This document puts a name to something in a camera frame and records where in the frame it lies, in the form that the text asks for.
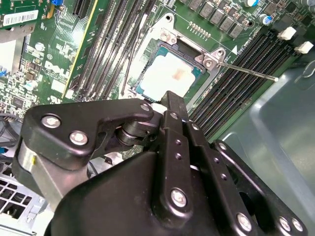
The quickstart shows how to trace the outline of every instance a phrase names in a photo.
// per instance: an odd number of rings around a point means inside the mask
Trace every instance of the black metal bracket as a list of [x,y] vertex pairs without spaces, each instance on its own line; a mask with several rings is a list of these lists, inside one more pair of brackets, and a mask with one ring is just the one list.
[[[119,146],[118,140],[110,142],[117,127],[126,122],[148,121],[153,115],[151,107],[140,99],[37,106],[27,111],[21,137],[35,153],[42,153],[64,169],[78,170],[94,156],[114,151],[108,144]],[[44,126],[41,121],[45,116],[58,118],[61,125],[56,128]],[[88,142],[82,146],[71,142],[69,136],[74,131],[83,132]]]
[[[139,99],[47,105],[27,112],[14,161],[19,170],[25,168],[17,159],[22,144],[28,162],[34,154],[59,171],[73,172],[108,152],[145,147],[66,192],[49,229],[52,236],[100,235],[103,229],[109,235],[307,235],[301,220],[224,142],[208,144],[188,120],[183,98],[167,92],[161,104],[167,108],[163,115]],[[46,127],[45,116],[61,124]],[[88,141],[71,142],[74,131]],[[33,174],[39,173],[39,164],[29,164]],[[23,183],[23,175],[17,176]],[[122,218],[123,226],[115,225]]]

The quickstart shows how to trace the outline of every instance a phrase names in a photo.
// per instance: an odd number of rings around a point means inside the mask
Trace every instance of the pcie slot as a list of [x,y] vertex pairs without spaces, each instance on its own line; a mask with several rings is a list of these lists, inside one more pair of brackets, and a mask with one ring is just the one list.
[[101,28],[98,30],[95,43],[89,53],[88,59],[84,65],[83,72],[81,73],[77,83],[77,88],[82,89],[89,82],[87,81],[91,71],[95,68],[95,62],[99,59],[102,45],[107,39],[110,27],[117,15],[119,4],[115,0],[111,0],[108,10],[105,14],[104,20],[101,24]]
[[[263,70],[263,68],[259,67],[256,68],[259,65],[259,62],[263,59],[263,57],[269,53],[269,51],[275,46],[275,44],[264,44],[261,47],[259,47],[259,50],[256,51],[253,56],[250,58],[250,60],[247,61],[247,64],[243,64],[244,68],[247,69],[252,69],[255,71],[261,71]],[[234,78],[232,78],[232,82],[230,84],[230,86],[228,88],[225,89],[225,87],[223,87],[222,91],[223,93],[220,94],[219,99],[223,100],[220,105],[213,102],[212,104],[209,104],[209,107],[211,106],[212,109],[207,112],[208,114],[203,114],[202,116],[200,116],[198,118],[198,122],[199,125],[201,127],[203,127],[205,125],[205,123],[208,122],[208,120],[212,117],[213,114],[215,114],[215,112],[218,109],[222,109],[221,104],[223,104],[235,91],[238,91],[240,89],[242,89],[243,87],[245,87],[247,85],[247,83],[250,83],[251,81],[248,80],[249,75],[244,73],[244,72],[237,72],[236,76],[234,76]]]
[[75,0],[73,7],[73,15],[84,18],[87,15],[91,0]]
[[102,70],[100,80],[98,81],[95,90],[96,99],[100,99],[103,97],[105,92],[108,92],[106,88],[108,88],[108,84],[110,84],[110,82],[113,80],[112,76],[109,75],[109,72],[113,66],[114,61],[118,61],[122,56],[122,53],[125,51],[127,44],[130,43],[130,38],[132,38],[132,35],[135,33],[135,29],[137,28],[136,26],[140,23],[141,16],[139,15],[139,10],[142,4],[143,1],[138,0],[134,5],[126,23],[126,30],[123,31],[117,46],[111,53],[110,60]]
[[[289,58],[288,54],[285,54],[282,56],[282,58],[279,60],[279,64],[283,64],[287,59]],[[274,73],[277,70],[277,64],[275,64],[275,68],[271,72]],[[228,120],[241,108],[242,104],[246,102],[249,98],[252,97],[252,95],[264,84],[264,81],[260,80],[258,83],[252,86],[251,89],[249,89],[245,96],[242,97],[240,101],[237,101],[238,105],[235,106],[235,103],[231,104],[229,109],[227,109],[227,112],[222,114],[222,116],[212,124],[210,127],[205,127],[204,129],[207,130],[205,135],[207,139],[211,138],[213,135],[215,135],[216,132],[219,131],[219,129],[226,123]]]
[[109,32],[106,36],[104,36],[104,42],[101,46],[101,48],[98,50],[97,54],[97,59],[96,61],[92,64],[92,69],[90,70],[90,73],[86,74],[86,82],[83,86],[83,94],[87,94],[89,91],[91,91],[93,85],[95,84],[95,79],[97,80],[96,74],[101,67],[101,64],[103,60],[106,60],[106,52],[108,49],[108,46],[110,45],[111,42],[115,42],[117,39],[117,36],[121,33],[121,28],[118,29],[119,24],[121,21],[123,21],[123,17],[126,16],[126,7],[128,4],[128,0],[122,0],[120,2],[120,5],[118,6],[118,11],[114,16],[114,21],[110,25]]
[[[241,54],[240,57],[236,59],[236,61],[233,63],[234,65],[243,66],[244,63],[248,60],[248,58],[252,55],[253,50],[257,49],[259,45],[262,44],[262,42],[266,40],[266,37],[264,35],[257,35],[252,43],[248,46],[250,47],[250,50],[246,50]],[[232,81],[232,78],[237,74],[238,72],[232,69],[228,69],[225,74],[221,77],[218,84],[216,84],[213,89],[209,92],[207,97],[198,105],[198,107],[192,112],[190,118],[192,120],[196,120],[199,116],[201,116],[204,112],[206,112],[206,109],[199,109],[199,107],[203,107],[205,104],[209,104],[209,101],[211,99],[214,99],[217,95],[219,95],[222,90]]]

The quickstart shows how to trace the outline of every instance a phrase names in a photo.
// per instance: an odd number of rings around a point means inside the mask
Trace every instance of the cable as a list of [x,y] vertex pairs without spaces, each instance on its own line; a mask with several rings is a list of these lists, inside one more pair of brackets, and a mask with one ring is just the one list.
[[8,156],[0,154],[0,162],[12,163],[13,162],[13,157],[8,157]]
[[13,138],[14,140],[19,140],[20,135],[18,135],[18,133],[15,132],[15,130],[12,128],[10,122],[8,122],[7,120],[5,120],[4,123],[5,123],[5,128],[6,128],[7,132],[12,136],[12,138]]
[[14,147],[17,143],[18,143],[17,140],[8,141],[8,142],[1,142],[1,143],[0,143],[0,147],[8,147],[8,148],[11,148],[11,147]]
[[21,118],[19,118],[16,115],[9,114],[9,113],[0,113],[0,117],[12,117],[12,118],[16,119],[18,122],[22,122]]
[[89,164],[90,164],[90,167],[92,168],[92,170],[94,171],[94,174],[95,174],[95,175],[98,175],[98,172],[97,172],[95,166],[92,164],[91,161],[89,161]]

